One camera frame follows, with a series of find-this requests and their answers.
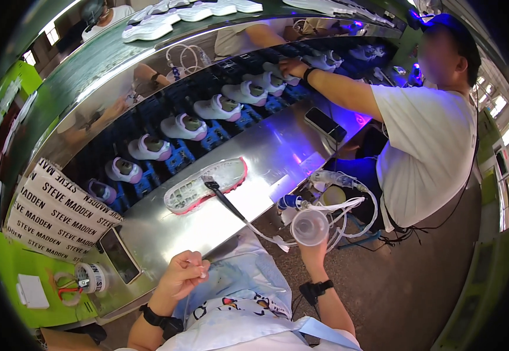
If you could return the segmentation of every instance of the apron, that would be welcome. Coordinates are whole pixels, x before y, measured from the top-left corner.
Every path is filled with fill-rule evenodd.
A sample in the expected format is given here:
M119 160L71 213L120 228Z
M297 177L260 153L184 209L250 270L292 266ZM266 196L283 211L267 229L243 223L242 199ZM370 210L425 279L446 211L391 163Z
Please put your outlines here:
M249 228L239 232L239 246L209 267L208 282L179 302L174 317L184 321L176 350L208 351L262 336L292 331L313 335L348 349L355 343L312 317L295 322L292 291L272 256Z

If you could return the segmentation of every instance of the mobile phone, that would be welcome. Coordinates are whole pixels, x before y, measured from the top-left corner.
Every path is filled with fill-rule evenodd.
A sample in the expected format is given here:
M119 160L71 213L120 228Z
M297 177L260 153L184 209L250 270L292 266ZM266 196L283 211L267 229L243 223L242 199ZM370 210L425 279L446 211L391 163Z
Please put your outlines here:
M142 274L141 269L122 243L115 228L110 228L99 239L99 243L124 283L130 284Z
M346 137L346 130L317 107L312 107L307 111L305 119L309 124L337 144L342 142L344 137Z

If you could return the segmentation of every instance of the worker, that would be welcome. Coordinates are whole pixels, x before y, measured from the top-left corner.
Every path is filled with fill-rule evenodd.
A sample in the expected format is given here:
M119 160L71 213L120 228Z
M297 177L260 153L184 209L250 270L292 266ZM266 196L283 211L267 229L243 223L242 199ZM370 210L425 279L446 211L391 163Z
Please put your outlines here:
M219 58L236 56L286 44L297 37L299 33L293 29L293 19L274 18L219 30L214 51Z
M299 60L280 62L283 74L304 78L338 106L385 124L389 140L370 128L362 158L325 165L356 177L374 193L380 209L372 232L404 232L439 210L467 183L474 160L477 115L469 92L481 64L475 40L446 13L424 26L419 65L437 89L369 85ZM347 198L358 195L356 189L343 190ZM369 223L374 208L367 200L352 214Z
M249 228L238 236L237 248L211 264L200 252L174 256L140 307L128 348L118 351L310 350L300 333L321 339L316 350L360 350L354 324L324 269L328 240L300 245L309 277L320 289L322 322L312 317L292 322L292 291L272 256Z
M129 5L109 8L106 0L91 0L81 10L82 19L88 27L81 33L83 42L93 38L109 26L134 13Z

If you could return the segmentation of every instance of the glue container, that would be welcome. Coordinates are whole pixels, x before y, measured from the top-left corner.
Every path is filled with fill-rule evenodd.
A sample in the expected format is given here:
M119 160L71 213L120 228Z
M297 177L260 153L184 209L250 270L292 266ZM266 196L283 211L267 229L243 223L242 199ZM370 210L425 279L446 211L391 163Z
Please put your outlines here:
M300 211L293 218L290 231L301 245L317 246L329 233L329 221L321 211L315 209Z

